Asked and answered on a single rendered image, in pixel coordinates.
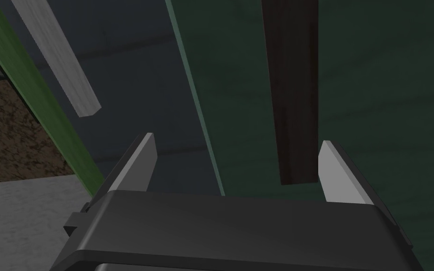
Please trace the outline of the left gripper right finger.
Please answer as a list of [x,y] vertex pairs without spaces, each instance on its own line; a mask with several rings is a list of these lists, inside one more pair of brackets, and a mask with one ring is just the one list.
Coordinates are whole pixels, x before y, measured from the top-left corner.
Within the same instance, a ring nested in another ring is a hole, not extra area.
[[328,202],[386,207],[350,156],[336,141],[324,140],[318,156],[318,174]]

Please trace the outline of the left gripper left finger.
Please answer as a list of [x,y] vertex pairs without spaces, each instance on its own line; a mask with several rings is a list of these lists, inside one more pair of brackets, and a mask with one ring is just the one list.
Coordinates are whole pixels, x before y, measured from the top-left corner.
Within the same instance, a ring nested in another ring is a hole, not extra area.
[[88,206],[114,190],[146,191],[157,161],[153,133],[138,135],[104,180]]

